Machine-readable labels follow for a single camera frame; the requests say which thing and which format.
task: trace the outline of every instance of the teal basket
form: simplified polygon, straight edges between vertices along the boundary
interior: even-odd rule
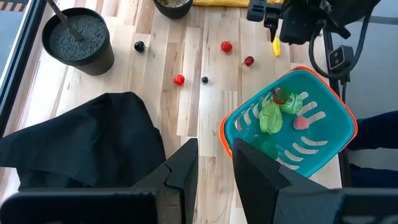
[[[277,161],[310,177],[355,137],[358,128],[354,116],[340,97],[309,68],[293,69],[226,115],[220,124],[221,142],[230,157],[234,138],[252,143],[261,134],[259,112],[277,87],[303,98],[303,109],[297,114],[282,112],[282,129],[272,135],[277,144]],[[308,119],[308,129],[297,131],[293,128],[297,115]]]

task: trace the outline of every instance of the stick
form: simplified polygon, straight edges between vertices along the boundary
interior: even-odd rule
[[[72,27],[72,25],[69,23],[68,17],[61,12],[60,8],[58,8],[54,0],[47,0],[47,3],[51,6],[52,10],[54,10],[58,18],[60,18],[61,22],[64,23],[65,26],[68,28],[68,31],[73,36],[73,38],[76,41],[83,40],[83,36],[81,36],[81,34]]]

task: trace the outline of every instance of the black ball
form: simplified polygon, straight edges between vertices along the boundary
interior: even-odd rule
[[[209,79],[207,77],[202,77],[201,82],[203,82],[204,84],[207,84],[209,82]]]
[[[145,51],[145,44],[142,41],[137,41],[134,44],[134,49],[138,52],[144,52]]]

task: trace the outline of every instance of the black fabric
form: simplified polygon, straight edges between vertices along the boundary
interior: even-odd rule
[[[134,93],[103,94],[0,139],[0,166],[17,168],[19,190],[130,187],[164,161],[159,130]]]

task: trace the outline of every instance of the gray soil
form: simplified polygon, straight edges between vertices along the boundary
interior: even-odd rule
[[[180,7],[188,2],[188,0],[157,0],[159,4],[165,7]]]
[[[106,37],[106,25],[93,16],[71,16],[72,26],[83,36],[76,41],[67,27],[60,23],[50,35],[50,50],[54,56],[62,60],[76,61],[89,57],[103,44]]]

